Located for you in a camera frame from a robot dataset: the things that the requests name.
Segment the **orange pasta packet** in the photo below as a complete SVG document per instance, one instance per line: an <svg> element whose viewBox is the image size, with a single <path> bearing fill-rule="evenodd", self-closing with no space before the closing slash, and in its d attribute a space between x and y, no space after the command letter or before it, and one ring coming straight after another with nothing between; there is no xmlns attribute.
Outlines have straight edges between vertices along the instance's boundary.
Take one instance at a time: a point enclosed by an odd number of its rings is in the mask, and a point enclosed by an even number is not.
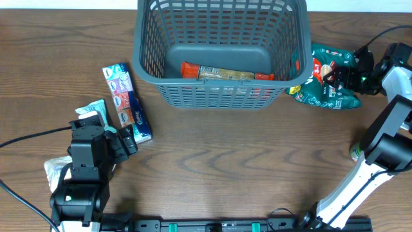
<svg viewBox="0 0 412 232"><path fill-rule="evenodd" d="M262 74L252 72L241 72L202 66L198 64L183 62L181 65L181 74L184 79L207 79L207 80L229 80L229 81L273 81L274 74Z"/></svg>

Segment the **green lid jar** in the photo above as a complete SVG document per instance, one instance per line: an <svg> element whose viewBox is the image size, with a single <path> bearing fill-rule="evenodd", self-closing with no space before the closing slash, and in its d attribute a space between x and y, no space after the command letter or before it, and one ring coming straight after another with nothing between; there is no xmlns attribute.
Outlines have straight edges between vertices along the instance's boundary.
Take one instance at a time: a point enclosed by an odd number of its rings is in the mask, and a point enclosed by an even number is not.
<svg viewBox="0 0 412 232"><path fill-rule="evenodd" d="M350 156L355 162L357 162L359 157L363 154L364 152L361 150L359 142L353 144L350 147Z"/></svg>

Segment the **Kleenex tissue multipack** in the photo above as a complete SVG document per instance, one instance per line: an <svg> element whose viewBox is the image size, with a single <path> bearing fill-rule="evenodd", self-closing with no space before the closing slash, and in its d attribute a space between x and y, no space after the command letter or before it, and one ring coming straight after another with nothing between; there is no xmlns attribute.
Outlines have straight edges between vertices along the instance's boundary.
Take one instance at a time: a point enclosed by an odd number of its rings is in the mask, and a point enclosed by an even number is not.
<svg viewBox="0 0 412 232"><path fill-rule="evenodd" d="M137 144L151 140L151 130L135 95L126 63L104 67L102 72L111 92L121 126L123 128L131 126Z"/></svg>

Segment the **green Nescafe coffee bag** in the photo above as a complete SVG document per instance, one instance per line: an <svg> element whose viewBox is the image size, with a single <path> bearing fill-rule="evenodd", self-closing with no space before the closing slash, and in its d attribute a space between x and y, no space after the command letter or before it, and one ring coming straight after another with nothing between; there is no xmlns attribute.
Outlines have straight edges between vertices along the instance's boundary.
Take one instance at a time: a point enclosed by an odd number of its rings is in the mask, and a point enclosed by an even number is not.
<svg viewBox="0 0 412 232"><path fill-rule="evenodd" d="M287 95L297 102L335 110L349 110L361 107L361 101L351 90L342 86L334 88L323 81L323 77L336 68L355 68L353 52L333 48L319 43L312 44L314 68L311 76L299 86L287 88Z"/></svg>

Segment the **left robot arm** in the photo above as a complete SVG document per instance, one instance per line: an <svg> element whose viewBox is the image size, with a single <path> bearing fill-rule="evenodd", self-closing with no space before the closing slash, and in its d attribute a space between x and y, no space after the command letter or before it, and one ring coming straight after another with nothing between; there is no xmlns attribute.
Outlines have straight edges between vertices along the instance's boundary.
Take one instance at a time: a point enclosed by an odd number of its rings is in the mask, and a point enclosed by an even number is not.
<svg viewBox="0 0 412 232"><path fill-rule="evenodd" d="M57 227L100 222L109 200L113 166L126 161L138 148L129 128L113 133L102 126L72 127L68 153L72 162L62 168L50 197L51 219Z"/></svg>

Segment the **beige plastic pouch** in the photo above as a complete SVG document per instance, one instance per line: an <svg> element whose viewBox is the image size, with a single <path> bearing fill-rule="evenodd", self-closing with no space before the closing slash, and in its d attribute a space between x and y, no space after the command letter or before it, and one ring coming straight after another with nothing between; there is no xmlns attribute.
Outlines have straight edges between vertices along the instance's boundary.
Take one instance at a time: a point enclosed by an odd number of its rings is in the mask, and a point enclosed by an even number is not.
<svg viewBox="0 0 412 232"><path fill-rule="evenodd" d="M54 159L50 159L44 163L44 169L46 171L46 177L48 179L48 184L50 187L50 191L53 193L58 186L59 179L61 176L61 171L65 165L69 164L72 162L72 157L71 156L64 156L64 157L58 157ZM108 179L110 180L113 177L114 170L116 169L116 164L112 165L109 168L109 177ZM65 176L64 180L71 180L72 179L72 169L68 169ZM77 180L77 184L92 184L96 181L93 180Z"/></svg>

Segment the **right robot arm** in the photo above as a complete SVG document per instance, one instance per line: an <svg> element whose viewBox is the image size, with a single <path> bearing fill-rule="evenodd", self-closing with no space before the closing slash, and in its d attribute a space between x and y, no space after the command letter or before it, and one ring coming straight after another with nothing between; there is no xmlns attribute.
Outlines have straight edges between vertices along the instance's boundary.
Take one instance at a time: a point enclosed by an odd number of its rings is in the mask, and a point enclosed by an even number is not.
<svg viewBox="0 0 412 232"><path fill-rule="evenodd" d="M366 130L355 151L353 169L327 197L315 203L304 216L304 229L344 229L351 214L381 184L411 170L411 139L399 129L411 131L411 47L391 43L375 63L363 46L355 52L356 68L334 67L323 81L358 93L384 94L388 105Z"/></svg>

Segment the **teal wet wipes pack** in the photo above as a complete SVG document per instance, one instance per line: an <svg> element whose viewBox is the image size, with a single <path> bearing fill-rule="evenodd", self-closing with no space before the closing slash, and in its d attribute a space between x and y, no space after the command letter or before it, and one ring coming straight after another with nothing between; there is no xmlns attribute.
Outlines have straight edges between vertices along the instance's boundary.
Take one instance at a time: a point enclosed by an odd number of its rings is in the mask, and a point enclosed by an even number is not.
<svg viewBox="0 0 412 232"><path fill-rule="evenodd" d="M79 119L85 119L97 115L102 127L104 127L106 131L113 133L117 132L114 127L109 125L107 108L104 99L100 99L89 103L87 106L77 108L75 112L79 114Z"/></svg>

